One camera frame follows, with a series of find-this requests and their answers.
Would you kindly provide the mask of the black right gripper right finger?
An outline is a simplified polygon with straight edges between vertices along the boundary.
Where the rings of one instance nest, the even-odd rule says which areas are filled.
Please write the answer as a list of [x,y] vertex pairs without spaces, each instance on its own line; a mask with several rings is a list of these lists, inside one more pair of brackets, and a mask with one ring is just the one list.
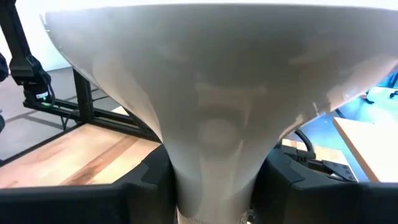
[[331,179],[273,149],[251,204],[254,224],[398,224],[398,183]]

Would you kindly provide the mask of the large light wood table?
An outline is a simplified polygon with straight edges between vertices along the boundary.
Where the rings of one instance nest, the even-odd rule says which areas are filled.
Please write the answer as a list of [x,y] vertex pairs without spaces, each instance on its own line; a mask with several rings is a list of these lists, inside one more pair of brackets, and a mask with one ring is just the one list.
[[333,124],[371,182],[398,183],[398,123],[334,118]]

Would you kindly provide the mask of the white flood lightbulb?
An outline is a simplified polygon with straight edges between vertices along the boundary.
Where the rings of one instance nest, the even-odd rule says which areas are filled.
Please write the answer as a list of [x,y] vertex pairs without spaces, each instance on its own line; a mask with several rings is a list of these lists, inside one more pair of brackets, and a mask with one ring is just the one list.
[[279,140],[398,64],[398,9],[67,1],[59,52],[164,144],[180,224],[238,224]]

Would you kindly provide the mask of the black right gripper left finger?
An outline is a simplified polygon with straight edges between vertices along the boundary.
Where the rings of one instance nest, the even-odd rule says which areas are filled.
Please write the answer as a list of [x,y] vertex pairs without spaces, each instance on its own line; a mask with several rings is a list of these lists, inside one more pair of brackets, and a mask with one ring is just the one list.
[[112,184],[0,190],[0,224],[174,224],[176,204],[159,146]]

